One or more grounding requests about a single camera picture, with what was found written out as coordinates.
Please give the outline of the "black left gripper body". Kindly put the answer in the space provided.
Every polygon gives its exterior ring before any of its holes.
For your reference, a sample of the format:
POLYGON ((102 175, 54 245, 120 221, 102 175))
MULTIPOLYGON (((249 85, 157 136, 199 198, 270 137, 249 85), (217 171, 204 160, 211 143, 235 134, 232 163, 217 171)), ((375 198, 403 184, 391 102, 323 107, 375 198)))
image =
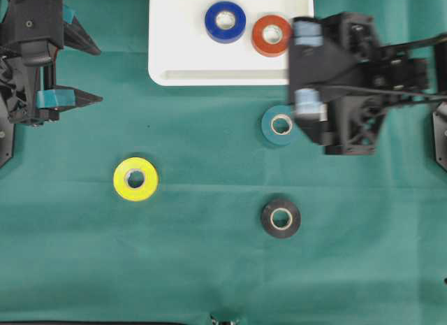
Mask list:
POLYGON ((338 13, 322 19, 324 36, 348 55, 350 62, 330 78, 323 90, 328 103, 332 142, 328 155, 373 154, 386 110, 368 69, 380 59, 380 40, 374 18, 360 13, 338 13))

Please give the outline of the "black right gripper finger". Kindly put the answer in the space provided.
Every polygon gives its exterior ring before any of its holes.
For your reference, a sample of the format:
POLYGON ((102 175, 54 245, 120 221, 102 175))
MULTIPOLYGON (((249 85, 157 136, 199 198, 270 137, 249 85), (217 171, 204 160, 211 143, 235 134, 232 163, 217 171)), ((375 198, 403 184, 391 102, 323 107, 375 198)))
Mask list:
POLYGON ((100 55, 101 50, 79 23, 75 16, 75 11, 63 5, 62 14, 64 21, 64 45, 91 55, 100 55))
POLYGON ((79 89, 56 86, 54 89, 37 91, 35 105, 37 109, 70 110, 90 106, 102 100, 101 96, 79 89))

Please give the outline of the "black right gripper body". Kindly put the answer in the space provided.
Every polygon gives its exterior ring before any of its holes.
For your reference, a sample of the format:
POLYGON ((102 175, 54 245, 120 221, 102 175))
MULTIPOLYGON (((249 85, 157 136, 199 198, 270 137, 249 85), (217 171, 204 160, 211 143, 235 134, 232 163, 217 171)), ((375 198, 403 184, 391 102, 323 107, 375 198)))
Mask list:
POLYGON ((37 106, 38 92, 56 85, 58 51, 47 41, 23 43, 16 51, 1 47, 1 107, 11 124, 39 127, 59 120, 59 111, 37 106))

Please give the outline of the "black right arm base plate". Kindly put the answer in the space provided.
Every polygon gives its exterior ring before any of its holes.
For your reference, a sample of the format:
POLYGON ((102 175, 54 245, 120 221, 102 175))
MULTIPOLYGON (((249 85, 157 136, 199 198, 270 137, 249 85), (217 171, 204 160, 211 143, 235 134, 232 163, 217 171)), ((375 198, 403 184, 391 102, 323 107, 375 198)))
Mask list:
POLYGON ((6 118, 1 118, 0 123, 0 168, 13 158, 15 142, 15 125, 6 118))

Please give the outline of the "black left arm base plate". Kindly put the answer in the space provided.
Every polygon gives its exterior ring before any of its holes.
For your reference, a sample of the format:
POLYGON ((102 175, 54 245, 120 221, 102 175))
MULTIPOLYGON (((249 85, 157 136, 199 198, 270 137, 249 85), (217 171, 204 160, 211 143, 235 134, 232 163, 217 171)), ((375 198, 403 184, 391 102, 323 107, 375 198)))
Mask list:
POLYGON ((432 128, 434 138, 435 160, 445 171, 447 171, 447 107, 446 102, 440 103, 432 113, 432 128))

